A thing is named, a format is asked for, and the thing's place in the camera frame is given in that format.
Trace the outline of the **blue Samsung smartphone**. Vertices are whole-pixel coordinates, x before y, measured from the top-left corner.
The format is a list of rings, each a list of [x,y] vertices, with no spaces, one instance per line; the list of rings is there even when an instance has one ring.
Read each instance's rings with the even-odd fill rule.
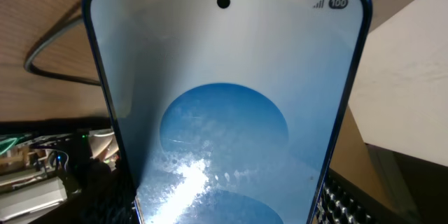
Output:
[[[310,223],[372,0],[83,0],[142,223]]]

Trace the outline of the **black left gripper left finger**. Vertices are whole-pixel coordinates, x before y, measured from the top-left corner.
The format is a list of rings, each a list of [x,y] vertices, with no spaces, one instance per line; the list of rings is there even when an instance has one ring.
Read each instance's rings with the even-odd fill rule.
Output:
[[[62,217],[68,223],[132,224],[135,189],[126,169],[111,169],[104,162],[90,165],[80,195],[66,203]]]

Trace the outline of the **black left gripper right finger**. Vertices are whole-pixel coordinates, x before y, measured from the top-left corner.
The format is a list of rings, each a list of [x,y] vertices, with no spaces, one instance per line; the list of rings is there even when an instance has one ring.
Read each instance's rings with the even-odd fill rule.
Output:
[[[323,182],[312,223],[380,224],[380,204],[336,171],[329,169]]]

